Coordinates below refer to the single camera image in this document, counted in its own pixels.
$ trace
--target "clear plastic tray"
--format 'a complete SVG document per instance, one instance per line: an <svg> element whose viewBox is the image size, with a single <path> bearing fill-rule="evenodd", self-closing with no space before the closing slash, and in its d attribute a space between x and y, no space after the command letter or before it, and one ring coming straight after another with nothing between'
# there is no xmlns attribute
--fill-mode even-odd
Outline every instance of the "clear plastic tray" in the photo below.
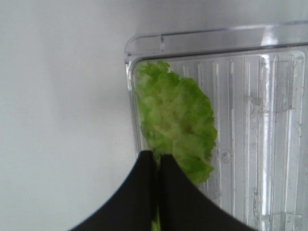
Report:
<svg viewBox="0 0 308 231"><path fill-rule="evenodd" d="M215 170L200 190L262 231L308 230L308 21L132 38L125 50L136 153L147 149L134 87L164 60L211 99Z"/></svg>

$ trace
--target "white background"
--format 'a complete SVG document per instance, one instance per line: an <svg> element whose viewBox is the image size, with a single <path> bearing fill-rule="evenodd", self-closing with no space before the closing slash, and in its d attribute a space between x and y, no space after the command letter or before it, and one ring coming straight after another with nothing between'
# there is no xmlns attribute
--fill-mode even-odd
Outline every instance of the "white background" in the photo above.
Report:
<svg viewBox="0 0 308 231"><path fill-rule="evenodd" d="M307 0L0 1L0 231L68 230L125 179L130 37L307 18Z"/></svg>

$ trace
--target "ridged plastic surface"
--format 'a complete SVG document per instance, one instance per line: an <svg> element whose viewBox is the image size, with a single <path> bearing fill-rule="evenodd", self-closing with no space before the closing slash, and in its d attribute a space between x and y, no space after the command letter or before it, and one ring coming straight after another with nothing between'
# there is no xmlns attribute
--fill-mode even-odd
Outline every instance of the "ridged plastic surface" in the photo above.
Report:
<svg viewBox="0 0 308 231"><path fill-rule="evenodd" d="M200 189L262 231L308 230L307 51L302 46L164 59L182 77L194 78L214 108L215 170ZM133 93L134 74L129 84ZM137 150L143 150L133 106Z"/></svg>

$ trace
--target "plastic container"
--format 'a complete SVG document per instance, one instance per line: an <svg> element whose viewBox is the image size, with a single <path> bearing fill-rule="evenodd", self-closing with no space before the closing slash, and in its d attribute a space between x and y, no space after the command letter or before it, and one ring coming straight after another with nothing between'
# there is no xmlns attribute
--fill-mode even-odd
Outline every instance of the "plastic container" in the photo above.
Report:
<svg viewBox="0 0 308 231"><path fill-rule="evenodd" d="M134 94L142 62L164 60L211 99L215 170L200 190L262 231L308 230L308 21L132 38L125 50L136 153L147 149Z"/></svg>

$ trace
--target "lettuce leaf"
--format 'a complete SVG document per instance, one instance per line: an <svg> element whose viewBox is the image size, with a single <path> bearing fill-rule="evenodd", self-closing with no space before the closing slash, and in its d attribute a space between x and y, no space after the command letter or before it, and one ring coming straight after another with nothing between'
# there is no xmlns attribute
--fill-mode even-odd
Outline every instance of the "lettuce leaf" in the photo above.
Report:
<svg viewBox="0 0 308 231"><path fill-rule="evenodd" d="M204 182L214 169L217 137L209 98L193 78L180 79L163 61L142 65L137 78L141 131L155 159L172 154L195 185Z"/></svg>

